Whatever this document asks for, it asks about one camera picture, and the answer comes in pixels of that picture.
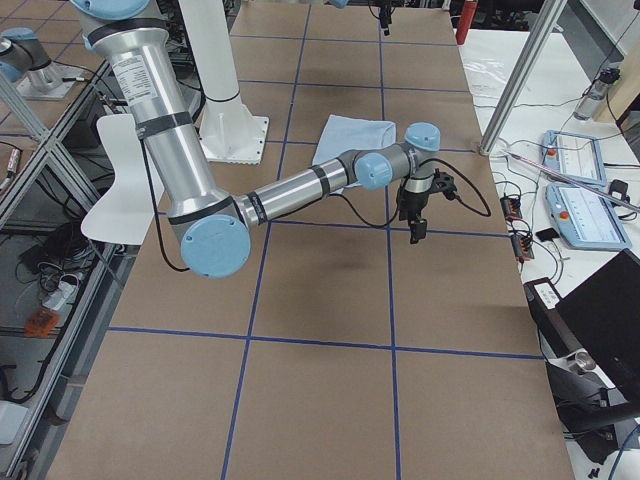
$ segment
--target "orange object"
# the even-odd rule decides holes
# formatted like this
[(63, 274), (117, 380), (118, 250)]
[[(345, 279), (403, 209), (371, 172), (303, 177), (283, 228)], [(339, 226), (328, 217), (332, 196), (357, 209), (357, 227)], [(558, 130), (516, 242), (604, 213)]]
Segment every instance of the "orange object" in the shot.
[(25, 337), (47, 338), (60, 320), (60, 315), (48, 308), (39, 308), (24, 326)]
[(478, 7), (477, 0), (467, 0), (462, 7), (462, 15), (460, 15), (460, 21), (458, 22), (458, 30), (456, 31), (456, 43), (458, 45), (464, 45), (464, 41), (467, 39), (467, 33), (473, 23), (473, 17), (476, 16), (476, 8)]

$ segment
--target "white label sticker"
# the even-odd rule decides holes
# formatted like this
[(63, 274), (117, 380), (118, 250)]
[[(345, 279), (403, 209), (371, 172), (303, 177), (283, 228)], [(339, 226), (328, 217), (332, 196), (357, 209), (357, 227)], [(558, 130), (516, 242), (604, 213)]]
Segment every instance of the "white label sticker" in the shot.
[(560, 299), (558, 298), (558, 295), (556, 295), (556, 292), (553, 291), (553, 288), (551, 288), (551, 285), (548, 283), (539, 283), (538, 285), (535, 285), (535, 289), (549, 310), (556, 308), (556, 304)]
[(142, 55), (134, 55), (116, 63), (113, 66), (113, 73), (130, 107), (158, 96)]

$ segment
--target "grid of blue tape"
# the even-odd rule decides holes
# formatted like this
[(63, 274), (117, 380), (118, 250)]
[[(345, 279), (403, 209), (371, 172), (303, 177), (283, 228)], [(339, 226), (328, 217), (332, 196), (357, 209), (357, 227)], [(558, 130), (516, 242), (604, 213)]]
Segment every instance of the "grid of blue tape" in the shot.
[[(309, 40), (306, 38), (306, 32), (309, 26), (309, 19), (311, 14), (311, 7), (308, 7), (307, 17), (305, 20), (305, 30), (304, 36), (302, 38), (296, 38), (298, 40), (302, 40), (300, 46), (300, 52), (298, 57), (298, 64), (296, 69), (296, 76), (293, 83), (288, 82), (260, 82), (254, 81), (256, 83), (285, 83), (288, 85), (292, 85), (292, 94), (291, 94), (291, 102), (289, 105), (289, 111), (287, 116), (287, 124), (284, 133), (284, 139), (281, 141), (270, 140), (269, 143), (276, 143), (282, 145), (282, 151), (280, 154), (280, 159), (278, 163), (278, 173), (277, 178), (279, 179), (282, 174), (282, 168), (284, 164), (285, 153), (288, 145), (295, 144), (308, 144), (308, 145), (316, 145), (313, 142), (295, 142), (290, 141), (289, 137), (289, 129), (291, 126), (292, 112), (294, 108), (294, 102), (296, 97), (297, 87), (300, 85), (313, 85), (313, 84), (303, 84), (300, 83), (300, 66), (302, 62), (302, 55), (304, 52), (305, 41)], [(380, 90), (380, 101), (381, 101), (381, 109), (382, 109), (382, 118), (385, 118), (385, 101), (384, 101), (384, 93), (385, 89), (389, 90), (388, 87), (384, 85), (384, 76), (383, 76), (383, 41), (378, 32), (378, 40), (377, 43), (379, 45), (379, 56), (380, 56), (380, 85), (377, 88)], [(419, 44), (419, 45), (438, 45), (438, 46), (455, 46), (455, 45), (445, 45), (445, 44)], [(345, 85), (335, 85), (336, 87), (345, 87)], [(401, 90), (428, 90), (429, 89), (401, 89)], [(432, 90), (432, 91), (440, 91), (440, 92), (451, 92), (452, 90)], [(443, 151), (452, 151), (452, 152), (462, 152), (462, 153), (472, 153), (472, 150), (466, 149), (443, 149)], [(387, 219), (390, 215), (390, 206), (389, 206), (389, 192), (388, 190), (385, 192), (385, 204), (386, 204), (386, 216)], [(380, 350), (380, 351), (388, 351), (391, 355), (391, 364), (392, 364), (392, 388), (393, 388), (393, 416), (394, 416), (394, 443), (395, 443), (395, 458), (396, 458), (396, 480), (401, 480), (402, 478), (402, 462), (401, 462), (401, 444), (400, 444), (400, 407), (398, 400), (398, 369), (397, 369), (397, 352), (415, 352), (421, 354), (437, 354), (437, 355), (456, 355), (456, 356), (473, 356), (473, 357), (490, 357), (490, 358), (504, 358), (504, 359), (519, 359), (519, 360), (534, 360), (539, 361), (543, 360), (542, 356), (538, 355), (527, 355), (527, 354), (514, 354), (514, 353), (500, 353), (500, 352), (483, 352), (483, 351), (467, 351), (467, 350), (453, 350), (453, 349), (438, 349), (438, 348), (422, 348), (422, 347), (412, 347), (412, 346), (402, 346), (396, 344), (396, 328), (395, 328), (395, 310), (394, 310), (394, 294), (393, 294), (393, 258), (392, 258), (392, 249), (391, 249), (391, 233), (393, 231), (406, 231), (407, 228), (401, 227), (392, 227), (388, 226), (386, 228), (386, 236), (387, 236), (387, 276), (388, 276), (388, 295), (389, 295), (389, 328), (390, 328), (390, 344), (389, 345), (378, 345), (378, 344), (366, 344), (366, 343), (356, 343), (356, 342), (337, 342), (337, 341), (321, 341), (321, 340), (308, 340), (308, 339), (295, 339), (295, 338), (280, 338), (280, 337), (267, 337), (267, 336), (256, 336), (253, 335), (253, 327), (256, 317), (257, 305), (260, 297), (262, 279), (264, 273), (264, 267), (267, 259), (267, 252), (269, 249), (269, 242), (271, 236), (271, 229), (274, 224), (286, 224), (286, 225), (312, 225), (312, 226), (323, 226), (323, 227), (333, 227), (333, 228), (363, 228), (360, 225), (347, 225), (347, 224), (325, 224), (325, 223), (314, 223), (314, 222), (304, 222), (304, 221), (295, 221), (295, 220), (275, 220), (273, 222), (269, 222), (267, 225), (267, 231), (265, 235), (265, 240), (262, 248), (260, 267), (258, 270), (258, 278), (256, 281), (256, 289), (253, 298), (252, 308), (251, 308), (251, 316), (249, 319), (249, 326), (247, 328), (246, 335), (237, 335), (237, 334), (224, 334), (224, 333), (214, 333), (214, 332), (198, 332), (198, 331), (184, 331), (184, 330), (165, 330), (165, 329), (153, 329), (153, 328), (138, 328), (138, 327), (109, 327), (110, 331), (113, 332), (131, 332), (131, 333), (146, 333), (146, 334), (160, 334), (160, 335), (177, 335), (177, 336), (194, 336), (194, 337), (208, 337), (208, 338), (220, 338), (220, 339), (229, 339), (235, 341), (244, 342), (244, 351), (242, 356), (242, 363), (240, 368), (240, 374), (238, 378), (238, 383), (236, 387), (236, 394), (233, 404), (233, 411), (231, 416), (231, 422), (229, 425), (229, 431), (227, 435), (227, 443), (225, 448), (225, 456), (223, 461), (222, 471), (220, 473), (220, 479), (226, 480), (227, 473), (229, 469), (229, 463), (231, 460), (231, 452), (233, 447), (233, 439), (235, 433), (236, 421), (238, 418), (238, 412), (240, 409), (240, 401), (242, 398), (242, 390), (244, 385), (244, 377), (246, 373), (247, 363), (251, 351), (252, 342), (269, 342), (269, 343), (286, 343), (286, 344), (295, 344), (295, 345), (315, 345), (315, 346), (326, 346), (326, 347), (339, 347), (339, 348), (355, 348), (355, 349), (368, 349), (368, 350)], [(452, 231), (438, 231), (431, 230), (431, 233), (435, 234), (443, 234), (443, 235), (470, 235), (470, 236), (484, 236), (484, 237), (497, 237), (497, 238), (508, 238), (506, 234), (499, 233), (480, 233), (480, 232), (452, 232)]]

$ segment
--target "robot arm label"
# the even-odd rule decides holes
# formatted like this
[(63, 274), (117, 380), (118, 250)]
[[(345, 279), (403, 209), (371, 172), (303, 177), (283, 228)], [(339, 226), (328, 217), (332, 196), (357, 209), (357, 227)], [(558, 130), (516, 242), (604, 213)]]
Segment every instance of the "robot arm label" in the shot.
[(114, 64), (113, 73), (130, 107), (158, 97), (142, 55), (134, 55)]

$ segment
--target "cardboard table surface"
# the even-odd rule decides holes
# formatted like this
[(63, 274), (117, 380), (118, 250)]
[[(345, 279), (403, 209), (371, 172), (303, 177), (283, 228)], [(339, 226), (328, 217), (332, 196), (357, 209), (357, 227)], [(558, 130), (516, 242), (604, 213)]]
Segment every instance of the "cardboard table surface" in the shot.
[[(409, 245), (330, 198), (221, 281), (150, 230), (47, 478), (573, 478), (448, 14), (399, 8), (382, 38), (366, 7), (248, 3), (232, 44), (271, 125), (260, 166), (214, 166), (225, 189), (307, 167), (330, 113), (428, 121), (493, 216), (433, 198)], [(395, 186), (346, 195), (382, 223)]]

